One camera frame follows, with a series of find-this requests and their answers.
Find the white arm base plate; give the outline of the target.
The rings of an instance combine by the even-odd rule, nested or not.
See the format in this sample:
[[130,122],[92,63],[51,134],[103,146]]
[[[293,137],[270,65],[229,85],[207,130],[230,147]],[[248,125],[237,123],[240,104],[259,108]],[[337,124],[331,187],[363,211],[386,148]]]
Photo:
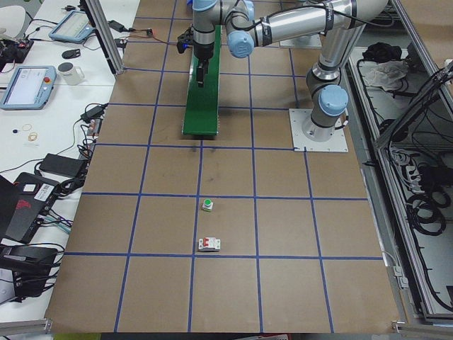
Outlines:
[[296,152],[340,152],[347,153],[348,145],[338,118],[333,127],[323,128],[311,121],[312,109],[289,109],[293,150]]

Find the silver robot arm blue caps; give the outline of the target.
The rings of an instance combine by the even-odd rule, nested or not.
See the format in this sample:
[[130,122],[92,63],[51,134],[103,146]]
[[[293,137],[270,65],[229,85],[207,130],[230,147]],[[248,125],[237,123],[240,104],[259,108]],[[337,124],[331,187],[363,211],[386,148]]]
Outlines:
[[323,35],[319,58],[306,77],[314,107],[302,124],[302,132],[310,140],[326,142],[333,136],[349,101],[340,86],[340,69],[363,25],[375,19],[385,6],[385,1],[319,1],[256,18],[252,1],[194,1],[188,33],[198,59],[197,84],[205,84],[218,26],[226,29],[227,46],[236,58],[249,56],[257,47]]

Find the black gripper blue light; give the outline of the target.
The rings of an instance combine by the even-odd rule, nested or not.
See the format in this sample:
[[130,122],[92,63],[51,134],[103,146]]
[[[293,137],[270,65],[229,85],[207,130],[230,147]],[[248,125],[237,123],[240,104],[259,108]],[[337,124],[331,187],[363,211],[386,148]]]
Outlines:
[[214,43],[201,44],[195,41],[193,43],[193,52],[198,62],[196,69],[197,85],[202,87],[202,83],[205,82],[209,72],[209,60],[213,58],[214,55]]

